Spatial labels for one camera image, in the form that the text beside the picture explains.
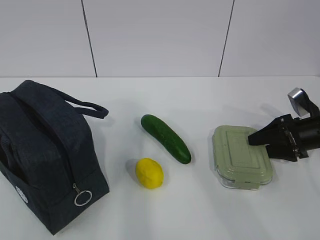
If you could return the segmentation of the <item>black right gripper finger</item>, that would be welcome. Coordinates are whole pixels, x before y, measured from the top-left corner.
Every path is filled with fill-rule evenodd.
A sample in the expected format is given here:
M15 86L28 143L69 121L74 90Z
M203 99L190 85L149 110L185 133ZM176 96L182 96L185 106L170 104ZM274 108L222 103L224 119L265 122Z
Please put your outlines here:
M248 143L251 146L289 146L290 141L289 137L285 133L285 130L291 121L291 117L276 117L267 126L249 135Z
M290 146L269 144L266 145L265 148L270 159L280 159L290 162L298 161L295 152Z

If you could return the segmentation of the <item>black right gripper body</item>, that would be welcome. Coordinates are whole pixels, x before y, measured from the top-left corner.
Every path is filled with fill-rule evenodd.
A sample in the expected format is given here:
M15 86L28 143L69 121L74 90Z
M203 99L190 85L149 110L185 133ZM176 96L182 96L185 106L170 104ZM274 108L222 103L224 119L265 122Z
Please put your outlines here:
M291 117L291 123L286 127L285 133L289 138L297 161L308 158L308 151L320 147L320 117L292 118L290 114L281 117Z

